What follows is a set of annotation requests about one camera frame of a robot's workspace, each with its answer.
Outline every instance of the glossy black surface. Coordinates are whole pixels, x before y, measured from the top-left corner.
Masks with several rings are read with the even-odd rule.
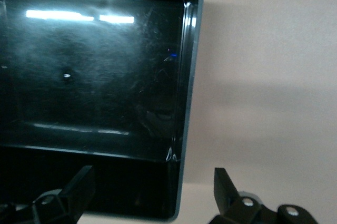
[[[0,201],[93,165],[89,211],[176,217],[202,0],[0,1]]]
[[[96,193],[88,211],[160,219],[174,215],[180,162],[20,148],[0,148],[0,203],[30,204],[45,191],[63,188],[84,165],[95,168]]]
[[[166,160],[183,2],[1,4],[1,145]]]

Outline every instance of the metal rivet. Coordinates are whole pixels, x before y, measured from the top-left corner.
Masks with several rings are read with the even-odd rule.
[[[43,200],[41,201],[41,204],[43,205],[49,204],[50,202],[52,202],[53,199],[54,199],[54,196],[45,196]]]
[[[248,207],[252,207],[254,205],[254,202],[253,200],[249,199],[249,198],[244,198],[242,200],[242,202],[245,204],[245,206],[248,206]]]
[[[285,209],[288,212],[288,214],[290,214],[292,216],[298,216],[299,215],[299,212],[293,207],[286,207]]]

